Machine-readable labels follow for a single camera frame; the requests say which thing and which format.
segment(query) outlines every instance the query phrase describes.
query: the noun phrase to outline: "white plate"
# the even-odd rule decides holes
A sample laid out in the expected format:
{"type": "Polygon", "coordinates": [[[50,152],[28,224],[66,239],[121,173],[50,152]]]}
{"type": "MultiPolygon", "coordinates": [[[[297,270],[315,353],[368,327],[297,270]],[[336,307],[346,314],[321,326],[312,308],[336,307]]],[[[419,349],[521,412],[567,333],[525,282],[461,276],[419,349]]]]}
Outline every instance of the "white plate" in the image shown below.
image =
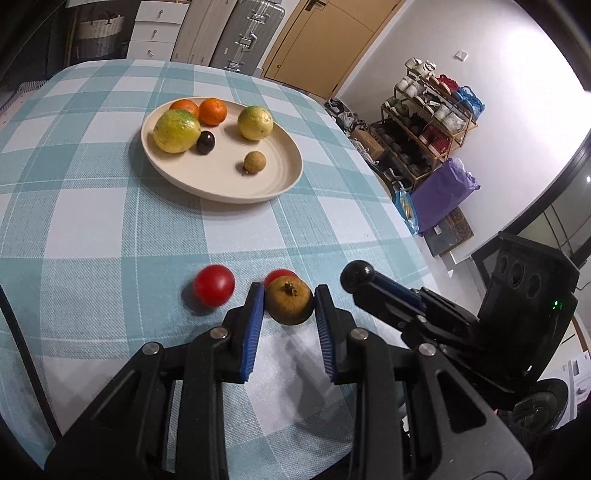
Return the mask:
{"type": "MultiPolygon", "coordinates": [[[[205,98],[189,98],[200,105],[205,98]]],[[[142,146],[152,165],[177,187],[200,197],[225,203],[256,203],[269,200],[292,188],[300,179],[304,163],[289,134],[275,124],[273,132],[260,141],[246,140],[236,121],[244,106],[223,100],[228,116],[217,127],[202,125],[216,138],[208,155],[199,155],[195,147],[179,154],[158,148],[152,132],[160,116],[172,102],[160,105],[144,121],[142,146]],[[267,166],[256,175],[243,173],[246,154],[258,150],[267,158],[267,166]]]]}

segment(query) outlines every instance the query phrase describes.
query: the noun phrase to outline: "tangerine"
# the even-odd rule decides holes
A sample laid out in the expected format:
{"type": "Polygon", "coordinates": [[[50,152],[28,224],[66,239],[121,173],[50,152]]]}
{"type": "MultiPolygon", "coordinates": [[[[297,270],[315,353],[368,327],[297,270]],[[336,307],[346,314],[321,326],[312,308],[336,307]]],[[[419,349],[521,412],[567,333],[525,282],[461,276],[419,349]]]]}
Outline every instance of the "tangerine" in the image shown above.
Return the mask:
{"type": "Polygon", "coordinates": [[[186,98],[174,102],[169,110],[185,110],[192,113],[195,118],[199,118],[199,107],[195,102],[186,98]]]}
{"type": "Polygon", "coordinates": [[[199,105],[199,120],[212,127],[221,124],[227,115],[226,105],[218,98],[208,98],[199,105]]]}

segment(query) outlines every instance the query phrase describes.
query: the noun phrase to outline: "plastic bag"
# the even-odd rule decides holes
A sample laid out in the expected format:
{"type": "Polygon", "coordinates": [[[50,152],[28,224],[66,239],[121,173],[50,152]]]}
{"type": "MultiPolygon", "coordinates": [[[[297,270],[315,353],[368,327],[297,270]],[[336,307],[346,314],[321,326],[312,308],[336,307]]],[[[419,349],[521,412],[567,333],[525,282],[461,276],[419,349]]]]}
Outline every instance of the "plastic bag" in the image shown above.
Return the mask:
{"type": "Polygon", "coordinates": [[[396,210],[400,213],[411,235],[416,235],[418,233],[418,217],[414,209],[413,199],[400,182],[398,182],[397,188],[396,198],[394,199],[396,210]]]}
{"type": "Polygon", "coordinates": [[[447,160],[412,193],[418,231],[437,225],[480,185],[459,158],[447,160]]]}

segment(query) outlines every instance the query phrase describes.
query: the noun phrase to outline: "wicker basket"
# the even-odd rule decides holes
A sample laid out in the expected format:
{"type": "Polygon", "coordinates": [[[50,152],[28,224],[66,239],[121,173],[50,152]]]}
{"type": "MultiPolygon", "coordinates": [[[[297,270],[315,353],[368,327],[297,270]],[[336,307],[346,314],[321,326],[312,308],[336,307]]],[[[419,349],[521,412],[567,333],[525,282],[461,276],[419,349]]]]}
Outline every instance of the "wicker basket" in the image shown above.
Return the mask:
{"type": "Polygon", "coordinates": [[[125,17],[118,15],[109,18],[106,12],[97,20],[81,22],[77,29],[78,58],[98,59],[113,54],[118,47],[119,33],[123,29],[125,17]]]}

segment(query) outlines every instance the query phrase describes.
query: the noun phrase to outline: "light blue checkered tablecloth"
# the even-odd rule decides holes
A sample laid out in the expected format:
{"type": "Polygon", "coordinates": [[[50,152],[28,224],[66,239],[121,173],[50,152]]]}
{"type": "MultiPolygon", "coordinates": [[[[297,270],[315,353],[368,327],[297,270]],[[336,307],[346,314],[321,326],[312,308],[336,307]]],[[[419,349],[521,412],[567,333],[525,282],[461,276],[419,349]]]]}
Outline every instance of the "light blue checkered tablecloth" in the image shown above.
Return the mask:
{"type": "MultiPolygon", "coordinates": [[[[65,431],[143,343],[187,342],[241,305],[252,281],[290,268],[392,341],[339,285],[350,260],[406,286],[430,277],[384,190],[333,120],[287,87],[207,67],[108,60],[57,74],[0,131],[0,284],[65,431]],[[266,105],[304,158],[300,182],[251,206],[168,183],[139,141],[143,119],[184,96],[266,105]],[[236,276],[230,302],[195,316],[183,288],[207,264],[236,276]]],[[[352,439],[350,387],[324,373],[315,319],[265,318],[255,369],[225,385],[230,477],[308,479],[352,439]]],[[[0,413],[43,463],[53,441],[0,320],[0,413]]]]}

